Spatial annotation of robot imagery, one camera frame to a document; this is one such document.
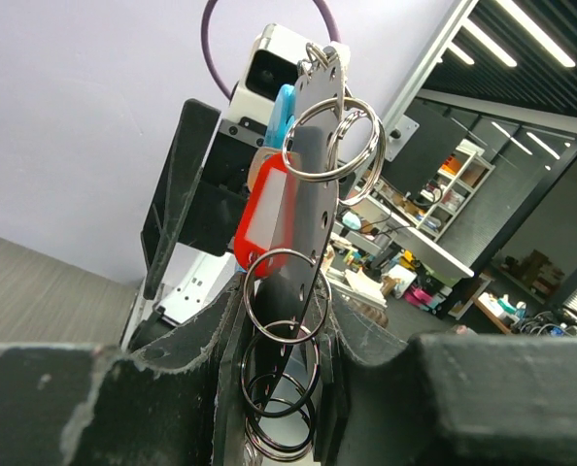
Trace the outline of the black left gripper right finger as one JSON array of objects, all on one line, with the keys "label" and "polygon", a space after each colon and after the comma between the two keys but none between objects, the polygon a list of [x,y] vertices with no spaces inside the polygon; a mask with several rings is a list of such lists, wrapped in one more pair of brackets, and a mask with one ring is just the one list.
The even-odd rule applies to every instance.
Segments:
[{"label": "black left gripper right finger", "polygon": [[322,337],[323,465],[577,465],[577,337],[402,341],[334,295]]}]

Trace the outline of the red key tag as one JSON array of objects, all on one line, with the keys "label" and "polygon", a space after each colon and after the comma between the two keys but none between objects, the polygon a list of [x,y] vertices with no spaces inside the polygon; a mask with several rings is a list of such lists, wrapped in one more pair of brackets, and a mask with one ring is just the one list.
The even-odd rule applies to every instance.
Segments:
[{"label": "red key tag", "polygon": [[234,255],[245,271],[265,253],[292,246],[297,188],[280,152],[262,162],[234,236]]}]

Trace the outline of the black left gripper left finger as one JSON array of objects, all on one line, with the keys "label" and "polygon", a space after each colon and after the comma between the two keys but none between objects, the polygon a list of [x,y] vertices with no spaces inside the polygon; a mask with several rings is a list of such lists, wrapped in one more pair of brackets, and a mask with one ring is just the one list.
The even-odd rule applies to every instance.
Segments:
[{"label": "black left gripper left finger", "polygon": [[0,344],[0,465],[240,465],[229,364],[244,323],[233,277],[197,316],[127,353]]}]

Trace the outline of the metal key organizer blue handle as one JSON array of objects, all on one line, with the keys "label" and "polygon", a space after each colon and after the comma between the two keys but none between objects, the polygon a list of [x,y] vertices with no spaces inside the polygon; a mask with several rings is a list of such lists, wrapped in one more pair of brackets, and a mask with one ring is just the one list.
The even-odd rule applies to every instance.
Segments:
[{"label": "metal key organizer blue handle", "polygon": [[305,457],[317,429],[313,394],[321,373],[318,336],[331,308],[321,266],[342,196],[341,179],[369,170],[371,190],[382,171],[385,128],[375,110],[346,85],[333,101],[306,110],[289,127],[280,152],[298,182],[292,246],[257,259],[243,283],[243,306],[253,336],[240,362],[249,447],[283,463]]}]

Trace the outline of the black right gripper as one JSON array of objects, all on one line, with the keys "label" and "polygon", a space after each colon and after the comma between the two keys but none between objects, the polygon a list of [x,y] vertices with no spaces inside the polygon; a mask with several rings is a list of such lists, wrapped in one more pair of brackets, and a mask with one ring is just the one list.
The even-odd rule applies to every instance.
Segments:
[{"label": "black right gripper", "polygon": [[141,231],[148,300],[156,296],[178,240],[214,256],[231,250],[249,197],[249,169],[266,127],[244,116],[237,122],[224,119],[215,136],[219,120],[219,110],[197,99],[183,105]]}]

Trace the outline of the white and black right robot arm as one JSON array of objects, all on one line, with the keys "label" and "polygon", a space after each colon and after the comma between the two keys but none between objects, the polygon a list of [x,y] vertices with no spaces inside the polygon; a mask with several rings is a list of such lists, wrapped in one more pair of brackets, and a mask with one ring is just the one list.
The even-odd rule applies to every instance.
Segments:
[{"label": "white and black right robot arm", "polygon": [[148,317],[123,337],[136,350],[200,312],[232,259],[249,197],[247,177],[265,126],[235,121],[199,100],[183,105],[141,231]]}]

